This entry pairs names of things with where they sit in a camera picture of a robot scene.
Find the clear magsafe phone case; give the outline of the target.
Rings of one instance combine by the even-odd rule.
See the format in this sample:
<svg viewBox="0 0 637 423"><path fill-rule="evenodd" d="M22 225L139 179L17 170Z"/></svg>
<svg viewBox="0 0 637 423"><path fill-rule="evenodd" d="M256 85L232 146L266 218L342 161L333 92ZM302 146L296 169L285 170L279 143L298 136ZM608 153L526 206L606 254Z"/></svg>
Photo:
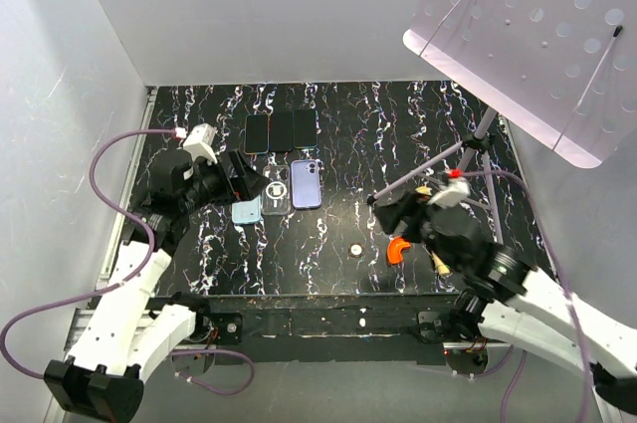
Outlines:
<svg viewBox="0 0 637 423"><path fill-rule="evenodd" d="M262 191L262 214L285 216L291 211L290 168L288 165L267 165L263 174L269 183Z"/></svg>

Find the light blue phone case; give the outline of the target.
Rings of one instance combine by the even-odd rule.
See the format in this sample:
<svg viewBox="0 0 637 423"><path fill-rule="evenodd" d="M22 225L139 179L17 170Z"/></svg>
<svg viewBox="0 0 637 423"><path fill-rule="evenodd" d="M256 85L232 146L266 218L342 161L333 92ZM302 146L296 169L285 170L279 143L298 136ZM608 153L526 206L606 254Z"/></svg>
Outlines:
<svg viewBox="0 0 637 423"><path fill-rule="evenodd" d="M231 219L236 226L253 225L259 222L261 218L261 196L249 201L235 202L231 206Z"/></svg>

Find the phone with teal case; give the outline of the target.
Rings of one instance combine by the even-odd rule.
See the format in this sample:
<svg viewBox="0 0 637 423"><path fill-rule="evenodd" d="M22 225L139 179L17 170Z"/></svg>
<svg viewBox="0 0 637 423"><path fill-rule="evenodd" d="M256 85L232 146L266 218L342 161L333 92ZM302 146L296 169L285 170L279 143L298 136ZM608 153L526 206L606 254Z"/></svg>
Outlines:
<svg viewBox="0 0 637 423"><path fill-rule="evenodd" d="M265 113L251 114L245 121L246 154L265 154L269 151L269 116Z"/></svg>

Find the lilac phone case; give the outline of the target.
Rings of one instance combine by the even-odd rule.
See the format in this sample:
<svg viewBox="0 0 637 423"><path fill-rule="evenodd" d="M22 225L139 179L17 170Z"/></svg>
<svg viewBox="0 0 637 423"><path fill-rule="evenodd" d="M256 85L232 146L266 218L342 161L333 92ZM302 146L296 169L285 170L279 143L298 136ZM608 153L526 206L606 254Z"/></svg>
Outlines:
<svg viewBox="0 0 637 423"><path fill-rule="evenodd" d="M317 209L321 206L319 164L315 160L293 161L291 184L295 209Z"/></svg>

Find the dark phone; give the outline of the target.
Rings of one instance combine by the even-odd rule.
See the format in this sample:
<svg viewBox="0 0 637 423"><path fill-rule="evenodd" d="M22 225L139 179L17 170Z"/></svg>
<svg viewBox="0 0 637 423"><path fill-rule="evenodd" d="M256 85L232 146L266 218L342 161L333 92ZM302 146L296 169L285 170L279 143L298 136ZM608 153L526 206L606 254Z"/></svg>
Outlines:
<svg viewBox="0 0 637 423"><path fill-rule="evenodd" d="M269 118L269 151L286 153L293 150L293 113L273 112Z"/></svg>

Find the black smartphone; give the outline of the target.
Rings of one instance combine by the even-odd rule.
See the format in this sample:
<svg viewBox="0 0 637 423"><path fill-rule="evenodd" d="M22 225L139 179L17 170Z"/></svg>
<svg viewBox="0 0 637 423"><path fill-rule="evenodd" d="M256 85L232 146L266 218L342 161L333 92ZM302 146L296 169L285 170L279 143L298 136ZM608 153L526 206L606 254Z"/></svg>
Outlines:
<svg viewBox="0 0 637 423"><path fill-rule="evenodd" d="M314 109L296 109L293 111L293 135L293 144L296 149L308 149L317 146L317 113Z"/></svg>

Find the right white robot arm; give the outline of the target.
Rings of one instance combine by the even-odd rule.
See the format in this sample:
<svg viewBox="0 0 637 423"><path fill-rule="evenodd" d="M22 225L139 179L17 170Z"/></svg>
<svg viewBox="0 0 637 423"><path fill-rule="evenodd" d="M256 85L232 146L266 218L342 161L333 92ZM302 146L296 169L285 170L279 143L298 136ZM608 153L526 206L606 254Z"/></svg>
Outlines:
<svg viewBox="0 0 637 423"><path fill-rule="evenodd" d="M383 231L422 244L466 290L450 316L461 340L509 343L592 379L596 394L636 412L636 331L568 294L543 269L485 236L480 223L443 195L414 192L373 209Z"/></svg>

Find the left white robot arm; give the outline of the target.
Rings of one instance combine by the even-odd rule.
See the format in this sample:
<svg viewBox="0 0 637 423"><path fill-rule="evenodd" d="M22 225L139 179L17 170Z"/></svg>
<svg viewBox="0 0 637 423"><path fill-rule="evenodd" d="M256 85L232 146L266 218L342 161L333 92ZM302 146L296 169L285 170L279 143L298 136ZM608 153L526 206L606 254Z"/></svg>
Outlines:
<svg viewBox="0 0 637 423"><path fill-rule="evenodd" d="M67 412L103 422L128 422L144 384L182 342L209 346L219 322L208 301L177 292L158 311L147 304L168 269L190 218L209 204L248 202L269 183L237 150L230 168L206 151L160 154L147 189L121 233L110 292L100 297L84 331L64 360L51 361L44 381Z"/></svg>

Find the orange elbow pipe piece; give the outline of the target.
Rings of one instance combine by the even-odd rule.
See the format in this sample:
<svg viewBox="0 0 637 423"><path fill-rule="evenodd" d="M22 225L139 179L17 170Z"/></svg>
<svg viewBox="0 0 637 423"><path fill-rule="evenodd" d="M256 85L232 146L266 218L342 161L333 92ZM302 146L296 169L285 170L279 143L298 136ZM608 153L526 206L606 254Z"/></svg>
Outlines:
<svg viewBox="0 0 637 423"><path fill-rule="evenodd" d="M402 237L393 238L386 250L386 260L389 266L398 266L404 262L404 253L412 248L412 244Z"/></svg>

